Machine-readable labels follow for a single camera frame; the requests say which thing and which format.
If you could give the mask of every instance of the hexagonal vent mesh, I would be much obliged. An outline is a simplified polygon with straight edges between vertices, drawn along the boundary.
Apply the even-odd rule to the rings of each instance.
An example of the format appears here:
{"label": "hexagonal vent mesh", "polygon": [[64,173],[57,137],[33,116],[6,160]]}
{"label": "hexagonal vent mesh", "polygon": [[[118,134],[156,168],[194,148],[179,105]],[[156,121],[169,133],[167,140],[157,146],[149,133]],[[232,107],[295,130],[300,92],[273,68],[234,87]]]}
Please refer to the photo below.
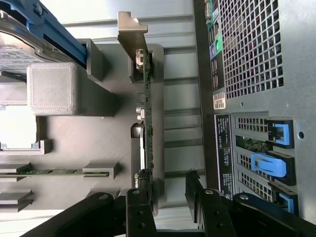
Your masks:
{"label": "hexagonal vent mesh", "polygon": [[284,85],[277,0],[221,0],[227,98]]}

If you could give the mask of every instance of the blue plastic clip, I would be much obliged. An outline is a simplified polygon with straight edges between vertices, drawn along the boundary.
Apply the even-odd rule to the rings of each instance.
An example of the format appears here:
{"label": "blue plastic clip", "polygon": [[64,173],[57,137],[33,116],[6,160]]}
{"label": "blue plastic clip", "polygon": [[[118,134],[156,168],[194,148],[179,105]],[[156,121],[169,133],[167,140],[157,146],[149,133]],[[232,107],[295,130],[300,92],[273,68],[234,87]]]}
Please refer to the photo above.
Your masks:
{"label": "blue plastic clip", "polygon": [[27,29],[40,39],[48,37],[60,45],[81,65],[86,66],[86,49],[76,40],[39,0],[0,0],[27,20]]}
{"label": "blue plastic clip", "polygon": [[294,214],[294,201],[286,195],[279,193],[280,198],[284,199],[287,202],[287,211]]}
{"label": "blue plastic clip", "polygon": [[275,124],[275,127],[277,130],[280,128],[283,129],[283,138],[276,140],[276,143],[282,144],[282,145],[290,145],[290,130],[288,127],[288,124]]}
{"label": "blue plastic clip", "polygon": [[251,155],[251,170],[282,178],[286,175],[286,163],[264,153]]}

